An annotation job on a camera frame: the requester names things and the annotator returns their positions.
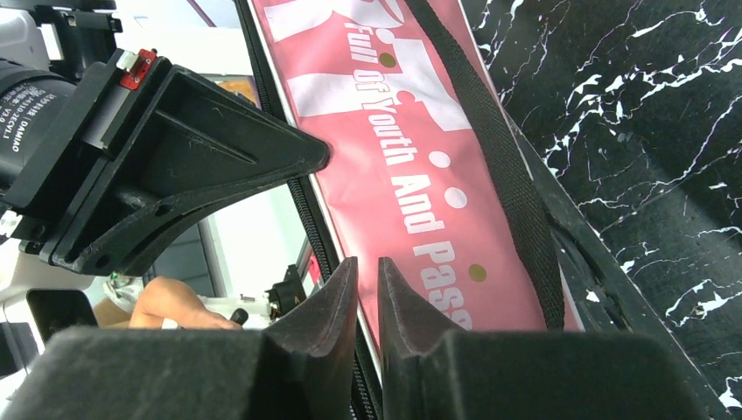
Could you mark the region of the person's forearm in background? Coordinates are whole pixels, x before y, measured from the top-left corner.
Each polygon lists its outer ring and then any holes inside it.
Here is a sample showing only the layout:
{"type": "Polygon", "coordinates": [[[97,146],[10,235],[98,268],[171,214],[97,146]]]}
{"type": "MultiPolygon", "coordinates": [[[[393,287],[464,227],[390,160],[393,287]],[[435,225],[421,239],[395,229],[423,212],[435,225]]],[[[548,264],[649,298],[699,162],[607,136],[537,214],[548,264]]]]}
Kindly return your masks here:
{"type": "Polygon", "coordinates": [[[149,282],[116,276],[103,283],[104,298],[93,308],[98,326],[129,329],[227,329],[242,326],[211,311],[187,283],[165,276],[149,282]]]}

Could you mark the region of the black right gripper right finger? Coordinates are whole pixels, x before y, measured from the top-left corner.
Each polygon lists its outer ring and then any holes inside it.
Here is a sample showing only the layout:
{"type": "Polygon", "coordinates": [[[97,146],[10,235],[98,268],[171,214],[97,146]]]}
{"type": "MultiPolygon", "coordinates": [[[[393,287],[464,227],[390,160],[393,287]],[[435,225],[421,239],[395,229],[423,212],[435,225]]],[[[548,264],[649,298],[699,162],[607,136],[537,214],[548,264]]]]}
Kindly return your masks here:
{"type": "Polygon", "coordinates": [[[705,419],[670,354],[631,332],[475,332],[378,262],[387,419],[705,419]]]}

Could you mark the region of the pink racket bag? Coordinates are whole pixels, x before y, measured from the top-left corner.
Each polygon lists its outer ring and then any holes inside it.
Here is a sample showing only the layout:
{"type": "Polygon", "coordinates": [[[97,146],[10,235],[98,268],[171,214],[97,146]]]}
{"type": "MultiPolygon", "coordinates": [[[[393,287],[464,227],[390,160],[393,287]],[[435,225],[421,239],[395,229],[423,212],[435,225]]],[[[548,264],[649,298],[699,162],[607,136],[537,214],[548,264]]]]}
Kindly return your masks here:
{"type": "Polygon", "coordinates": [[[459,1],[240,1],[263,108],[327,141],[290,184],[328,277],[358,260],[366,410],[383,415],[378,262],[475,332],[636,333],[707,412],[703,373],[496,97],[459,1]]]}

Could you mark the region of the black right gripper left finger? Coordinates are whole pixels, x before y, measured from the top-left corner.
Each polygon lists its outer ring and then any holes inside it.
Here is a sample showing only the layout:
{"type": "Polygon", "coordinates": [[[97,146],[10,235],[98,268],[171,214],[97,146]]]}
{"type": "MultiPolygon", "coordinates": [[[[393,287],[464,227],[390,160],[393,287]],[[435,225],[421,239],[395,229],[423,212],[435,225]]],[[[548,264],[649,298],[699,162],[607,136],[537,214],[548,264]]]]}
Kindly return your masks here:
{"type": "Polygon", "coordinates": [[[6,419],[348,419],[358,263],[262,330],[75,327],[58,333],[6,419]]]}

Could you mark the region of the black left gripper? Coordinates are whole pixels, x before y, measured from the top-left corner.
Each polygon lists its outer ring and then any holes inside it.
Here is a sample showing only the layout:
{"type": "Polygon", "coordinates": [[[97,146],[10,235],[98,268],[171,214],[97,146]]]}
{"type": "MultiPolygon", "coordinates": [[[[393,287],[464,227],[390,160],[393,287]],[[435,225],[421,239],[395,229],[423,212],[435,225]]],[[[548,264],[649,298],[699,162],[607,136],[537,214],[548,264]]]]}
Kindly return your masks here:
{"type": "Polygon", "coordinates": [[[1,238],[77,274],[143,274],[186,230],[324,168],[326,143],[155,50],[108,5],[5,5],[1,238]]]}

